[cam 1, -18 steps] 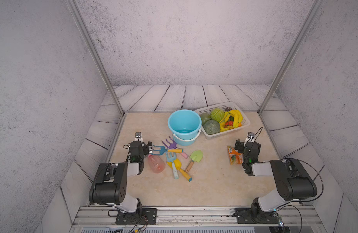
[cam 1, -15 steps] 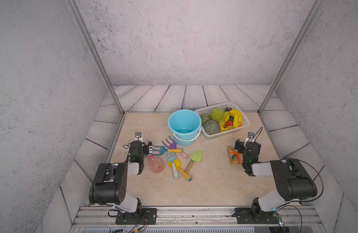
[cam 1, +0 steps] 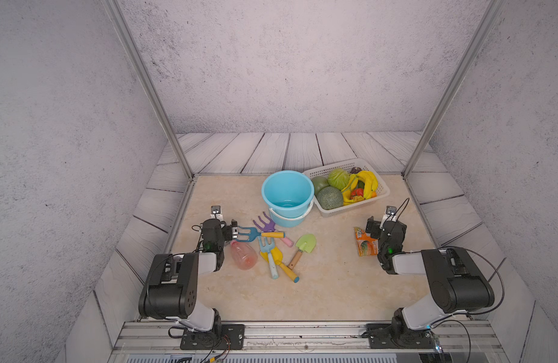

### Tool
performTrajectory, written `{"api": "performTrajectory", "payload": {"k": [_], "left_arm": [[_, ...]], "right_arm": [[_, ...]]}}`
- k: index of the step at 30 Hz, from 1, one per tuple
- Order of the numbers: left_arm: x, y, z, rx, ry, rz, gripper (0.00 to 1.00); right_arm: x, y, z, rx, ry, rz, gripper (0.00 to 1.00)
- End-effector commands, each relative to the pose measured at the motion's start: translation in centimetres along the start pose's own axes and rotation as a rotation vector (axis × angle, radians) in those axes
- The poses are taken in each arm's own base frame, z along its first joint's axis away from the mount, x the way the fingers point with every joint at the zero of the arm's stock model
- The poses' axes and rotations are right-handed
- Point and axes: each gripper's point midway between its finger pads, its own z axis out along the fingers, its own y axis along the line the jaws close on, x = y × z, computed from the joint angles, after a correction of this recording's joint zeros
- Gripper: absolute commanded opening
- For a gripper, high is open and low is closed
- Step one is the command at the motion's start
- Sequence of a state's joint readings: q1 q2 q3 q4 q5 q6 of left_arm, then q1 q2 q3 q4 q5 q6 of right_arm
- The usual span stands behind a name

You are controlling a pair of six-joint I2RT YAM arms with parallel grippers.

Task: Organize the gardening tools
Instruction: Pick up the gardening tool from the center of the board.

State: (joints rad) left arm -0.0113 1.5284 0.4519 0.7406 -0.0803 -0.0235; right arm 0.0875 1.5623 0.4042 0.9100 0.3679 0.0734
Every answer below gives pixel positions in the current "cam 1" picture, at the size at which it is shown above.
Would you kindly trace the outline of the teal fork yellow handle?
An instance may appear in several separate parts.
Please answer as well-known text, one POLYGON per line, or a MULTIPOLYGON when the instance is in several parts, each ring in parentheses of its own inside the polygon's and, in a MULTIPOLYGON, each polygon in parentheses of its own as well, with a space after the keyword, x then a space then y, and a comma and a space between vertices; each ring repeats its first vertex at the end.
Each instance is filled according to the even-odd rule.
POLYGON ((255 227, 239 226, 237 228, 237 236, 235 237, 235 240, 237 242, 250 243, 258 237, 284 238, 285 234, 282 231, 260 232, 255 227))

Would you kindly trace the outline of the green shovel wooden handle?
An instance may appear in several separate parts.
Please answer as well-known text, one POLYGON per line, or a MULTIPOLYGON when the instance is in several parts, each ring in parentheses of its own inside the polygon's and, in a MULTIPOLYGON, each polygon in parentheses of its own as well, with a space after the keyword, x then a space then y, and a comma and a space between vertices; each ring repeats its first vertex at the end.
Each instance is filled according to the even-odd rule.
POLYGON ((295 269, 295 266, 301 259, 304 253, 311 253, 317 244, 317 239, 313 234, 305 234, 298 239, 295 246, 298 248, 288 267, 295 269))

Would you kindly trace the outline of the light blue fork white handle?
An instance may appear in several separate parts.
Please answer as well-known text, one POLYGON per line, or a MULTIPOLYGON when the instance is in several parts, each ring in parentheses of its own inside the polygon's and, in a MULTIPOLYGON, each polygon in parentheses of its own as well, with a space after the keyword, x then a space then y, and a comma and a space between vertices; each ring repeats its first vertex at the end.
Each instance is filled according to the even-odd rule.
POLYGON ((273 279, 278 279, 277 266, 274 262, 274 257, 272 255, 272 250, 275 248, 274 239, 272 237, 262 237, 259 236, 259 248, 263 257, 267 258, 269 269, 271 272, 271 277, 273 279))

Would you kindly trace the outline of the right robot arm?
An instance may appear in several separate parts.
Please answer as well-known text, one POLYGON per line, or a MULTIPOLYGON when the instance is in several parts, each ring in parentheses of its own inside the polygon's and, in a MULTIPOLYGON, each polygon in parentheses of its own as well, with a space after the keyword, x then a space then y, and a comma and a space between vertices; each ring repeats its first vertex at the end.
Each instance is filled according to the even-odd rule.
POLYGON ((390 325, 368 325, 365 333, 373 348, 431 349, 433 325, 457 313, 493 306, 495 295, 469 252, 461 247, 403 251, 407 226, 395 215, 383 221, 370 217, 366 233, 378 243, 377 258, 389 275, 422 275, 429 294, 395 311, 390 325))

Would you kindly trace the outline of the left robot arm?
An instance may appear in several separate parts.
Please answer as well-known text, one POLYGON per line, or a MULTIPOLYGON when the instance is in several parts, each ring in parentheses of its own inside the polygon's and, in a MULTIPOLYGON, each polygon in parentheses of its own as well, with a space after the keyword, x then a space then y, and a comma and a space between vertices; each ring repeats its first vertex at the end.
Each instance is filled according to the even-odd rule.
POLYGON ((220 314, 198 300, 198 278, 221 269, 224 247, 237 236, 236 221, 207 219, 200 225, 195 251, 155 255, 138 301, 141 317, 170 320, 188 331, 221 336, 220 314))

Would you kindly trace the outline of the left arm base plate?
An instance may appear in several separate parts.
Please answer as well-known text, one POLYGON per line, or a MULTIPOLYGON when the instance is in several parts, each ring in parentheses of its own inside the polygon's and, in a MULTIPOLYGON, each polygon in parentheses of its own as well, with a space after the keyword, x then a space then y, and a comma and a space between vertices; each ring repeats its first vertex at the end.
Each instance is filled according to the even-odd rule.
POLYGON ((241 350, 244 345, 245 325, 222 324, 211 331, 199 332, 185 329, 181 350, 241 350))

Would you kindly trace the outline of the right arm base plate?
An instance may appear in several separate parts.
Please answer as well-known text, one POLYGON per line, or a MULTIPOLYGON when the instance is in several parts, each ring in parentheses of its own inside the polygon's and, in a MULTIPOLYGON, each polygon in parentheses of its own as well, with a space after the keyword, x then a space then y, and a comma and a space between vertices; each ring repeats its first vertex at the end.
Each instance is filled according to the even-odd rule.
POLYGON ((361 338, 368 339, 371 349, 434 349, 430 330, 413 331, 402 325, 368 324, 361 338))

